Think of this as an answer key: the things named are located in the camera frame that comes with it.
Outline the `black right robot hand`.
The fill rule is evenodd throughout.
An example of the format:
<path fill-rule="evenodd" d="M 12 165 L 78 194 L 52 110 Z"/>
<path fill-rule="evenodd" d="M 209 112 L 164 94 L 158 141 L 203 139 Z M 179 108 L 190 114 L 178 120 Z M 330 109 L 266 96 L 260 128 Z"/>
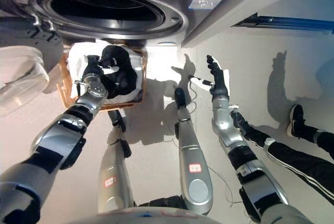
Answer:
<path fill-rule="evenodd" d="M 230 96 L 230 75 L 228 69 L 222 69 L 218 60 L 211 55 L 206 56 L 206 62 L 210 73 L 213 75 L 214 81 L 208 81 L 202 78 L 188 75 L 189 81 L 199 88 L 210 92 L 213 97 Z"/>

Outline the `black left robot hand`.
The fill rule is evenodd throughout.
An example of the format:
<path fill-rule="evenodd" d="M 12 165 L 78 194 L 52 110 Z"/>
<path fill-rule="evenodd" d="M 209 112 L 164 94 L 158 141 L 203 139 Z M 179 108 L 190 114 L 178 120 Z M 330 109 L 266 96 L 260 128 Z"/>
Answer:
<path fill-rule="evenodd" d="M 88 64 L 84 70 L 83 78 L 88 74 L 95 74 L 100 77 L 102 82 L 109 82 L 108 75 L 114 74 L 120 69 L 110 58 L 88 55 L 87 61 Z"/>

